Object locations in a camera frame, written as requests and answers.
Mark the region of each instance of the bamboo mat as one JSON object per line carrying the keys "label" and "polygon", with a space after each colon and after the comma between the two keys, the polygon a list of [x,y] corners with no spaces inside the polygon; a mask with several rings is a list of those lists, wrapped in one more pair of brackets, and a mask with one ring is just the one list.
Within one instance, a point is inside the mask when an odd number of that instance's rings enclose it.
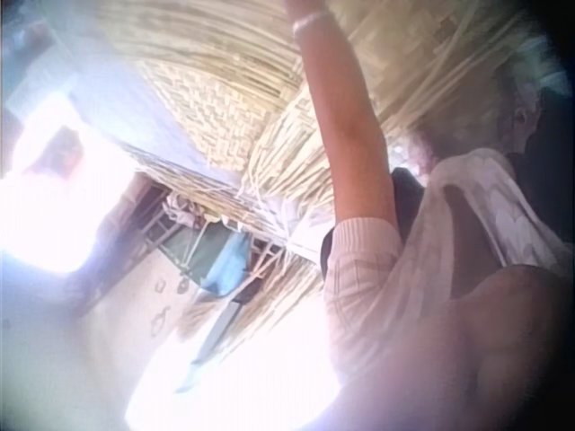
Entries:
{"label": "bamboo mat", "polygon": [[[495,0],[330,5],[390,150],[429,114],[460,140],[496,138],[492,75],[531,31],[521,16]],[[302,217],[330,207],[329,169],[282,1],[103,0],[96,13],[208,161],[243,175],[243,194],[297,199]],[[480,100],[462,101],[471,87]]]}

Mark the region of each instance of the person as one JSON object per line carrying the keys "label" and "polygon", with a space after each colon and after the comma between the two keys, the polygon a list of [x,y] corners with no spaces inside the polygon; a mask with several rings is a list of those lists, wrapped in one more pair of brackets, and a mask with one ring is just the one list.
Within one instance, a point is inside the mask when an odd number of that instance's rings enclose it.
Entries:
{"label": "person", "polygon": [[563,346],[571,248],[529,206],[509,160],[489,149],[441,162],[402,227],[352,47],[322,0],[285,4],[336,216],[324,301],[342,388],[308,429],[510,426]]}

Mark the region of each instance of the wall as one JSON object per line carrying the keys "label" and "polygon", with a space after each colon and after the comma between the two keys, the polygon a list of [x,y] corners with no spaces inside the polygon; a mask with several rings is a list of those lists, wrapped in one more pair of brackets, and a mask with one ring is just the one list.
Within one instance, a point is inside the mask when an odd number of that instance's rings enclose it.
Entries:
{"label": "wall", "polygon": [[77,319],[29,294],[58,279],[1,258],[3,424],[12,431],[127,429],[96,378]]}

